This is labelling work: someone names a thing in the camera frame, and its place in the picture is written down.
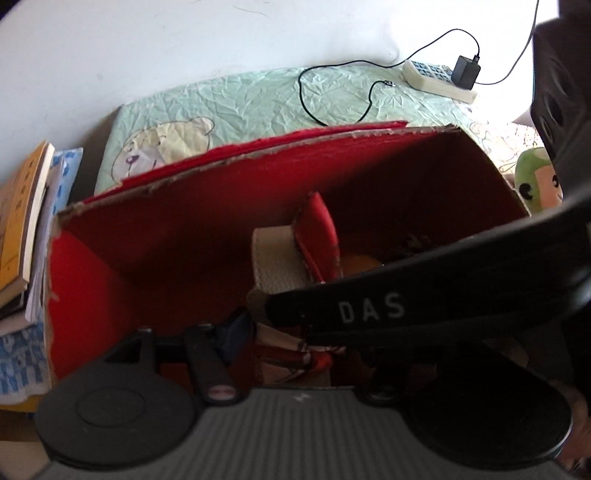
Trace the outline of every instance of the book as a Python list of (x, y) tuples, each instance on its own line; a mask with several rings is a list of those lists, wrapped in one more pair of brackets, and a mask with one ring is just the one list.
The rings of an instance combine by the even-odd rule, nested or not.
[(0, 319), (6, 318), (13, 313), (22, 310), (27, 302), (28, 292), (23, 292), (14, 297), (4, 307), (0, 309)]
[[(0, 411), (35, 412), (39, 395), (47, 393), (51, 388), (50, 369), (45, 355), (46, 299), (43, 297), (47, 280), (44, 266), (51, 218), (67, 205), (82, 154), (82, 149), (77, 148), (55, 152), (53, 155), (35, 232), (31, 282), (26, 291), (26, 309), (20, 307), (14, 314), (0, 319), (0, 366), (10, 366), (8, 369), (0, 369), (0, 377), (4, 379), (0, 381)], [(40, 251), (40, 255), (35, 253), (36, 249)]]
[(0, 188), (0, 308), (31, 280), (35, 228), (55, 148), (42, 142)]

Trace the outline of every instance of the bed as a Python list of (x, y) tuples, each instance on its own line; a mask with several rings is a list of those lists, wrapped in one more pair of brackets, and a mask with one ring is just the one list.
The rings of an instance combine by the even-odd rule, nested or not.
[[(205, 153), (220, 145), (281, 135), (317, 124), (298, 97), (300, 69), (231, 75), (179, 86), (120, 108), (107, 142), (95, 193), (124, 178)], [(493, 125), (478, 107), (420, 92), (401, 77), (401, 69), (366, 65), (308, 72), (304, 98), (329, 125), (355, 122), (374, 89), (374, 107), (365, 122), (403, 119), (410, 126), (455, 124), (480, 145), (503, 173), (512, 170), (521, 151), (542, 146), (535, 129)]]

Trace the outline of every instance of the black round pedal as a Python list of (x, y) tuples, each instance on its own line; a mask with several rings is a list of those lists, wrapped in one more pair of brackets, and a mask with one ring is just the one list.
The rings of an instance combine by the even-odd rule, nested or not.
[(555, 458), (570, 433), (566, 399), (545, 381), (484, 348), (470, 348), (408, 405), (408, 423), (429, 448), (483, 469)]
[(46, 395), (35, 426), (53, 459), (115, 469), (177, 446), (196, 417), (193, 397), (155, 369), (153, 338), (138, 333)]

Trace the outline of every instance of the gray ribbed surface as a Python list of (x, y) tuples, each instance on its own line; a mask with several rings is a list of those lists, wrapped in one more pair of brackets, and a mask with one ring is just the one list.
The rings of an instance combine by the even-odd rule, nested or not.
[(547, 462), (513, 472), (454, 465), (412, 437), (394, 410), (351, 390), (261, 389), (236, 407), (210, 408), (185, 442), (152, 464), (122, 472), (51, 465), (41, 480), (570, 479)]

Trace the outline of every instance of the power strip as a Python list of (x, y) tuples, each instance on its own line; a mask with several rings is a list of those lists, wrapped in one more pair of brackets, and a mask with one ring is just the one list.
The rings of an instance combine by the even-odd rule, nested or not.
[(461, 102), (473, 103), (478, 95), (474, 90), (465, 90), (454, 85), (452, 70), (447, 65), (431, 65), (407, 60), (402, 67), (402, 76), (414, 89)]

